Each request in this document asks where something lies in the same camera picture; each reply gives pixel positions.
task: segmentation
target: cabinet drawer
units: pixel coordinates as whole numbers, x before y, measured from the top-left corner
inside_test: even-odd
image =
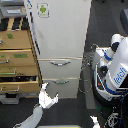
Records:
[[[0,77],[36,76],[36,65],[25,67],[0,67]]]
[[[42,78],[79,77],[82,59],[38,61]]]
[[[31,49],[0,50],[0,67],[25,65],[35,65]]]
[[[0,93],[26,93],[39,92],[40,87],[38,79],[28,82],[1,82]]]
[[[0,32],[0,49],[31,48],[27,31]]]
[[[77,98],[79,79],[44,79],[43,82],[50,83],[46,91],[52,98],[56,93],[59,99]]]

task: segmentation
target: white cabinet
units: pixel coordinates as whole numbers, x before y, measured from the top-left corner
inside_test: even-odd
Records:
[[[91,0],[24,0],[24,3],[42,79],[51,83],[48,91],[51,95],[59,91],[60,98],[76,98]],[[71,78],[72,82],[61,86],[51,82]]]

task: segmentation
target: dark floor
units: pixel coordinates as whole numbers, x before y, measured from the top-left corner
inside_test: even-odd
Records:
[[[91,45],[109,46],[111,36],[120,33],[126,36],[120,23],[121,10],[128,8],[128,0],[121,3],[120,0],[92,0],[91,14],[89,20],[88,33],[86,38],[85,52],[90,54]],[[82,70],[80,86],[87,88],[87,80],[90,73]],[[16,123],[20,123],[32,114],[33,106],[38,103],[38,99],[20,99],[18,105],[0,104],[0,127],[12,128]],[[97,116],[103,128],[105,118],[100,113],[100,105],[93,97],[92,90],[86,94],[78,91],[77,99],[59,100],[58,104],[48,110],[44,110],[43,118],[39,125],[79,125],[83,128],[92,128],[93,122],[90,116]],[[105,109],[104,114],[108,116],[109,109]]]

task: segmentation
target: robot body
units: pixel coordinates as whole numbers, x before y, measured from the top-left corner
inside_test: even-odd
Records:
[[[111,47],[101,50],[99,60],[94,55],[94,92],[103,102],[115,105],[128,89],[128,37],[115,34]]]

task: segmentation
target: metal handle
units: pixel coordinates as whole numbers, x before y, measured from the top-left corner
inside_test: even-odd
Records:
[[[66,80],[66,81],[52,81],[52,82],[54,82],[54,83],[56,83],[56,84],[66,84],[66,83],[68,83],[69,81]]]
[[[18,86],[18,88],[17,88],[17,90],[6,90],[6,91],[3,91],[3,89],[5,88],[5,86],[2,86],[1,87],[1,92],[19,92],[19,86]]]
[[[8,63],[8,62],[9,62],[9,59],[7,59],[7,61],[0,62],[0,64],[5,64],[5,63]]]
[[[2,44],[2,40],[0,40],[0,44]]]
[[[51,61],[50,63],[53,64],[53,65],[56,65],[56,66],[64,66],[64,65],[69,64],[69,63],[71,63],[71,62],[68,61],[68,62],[65,62],[65,63],[62,63],[62,64],[57,64],[57,63],[55,63],[54,61]]]
[[[14,72],[8,72],[8,73],[0,73],[0,75],[15,75],[16,74],[16,71]]]

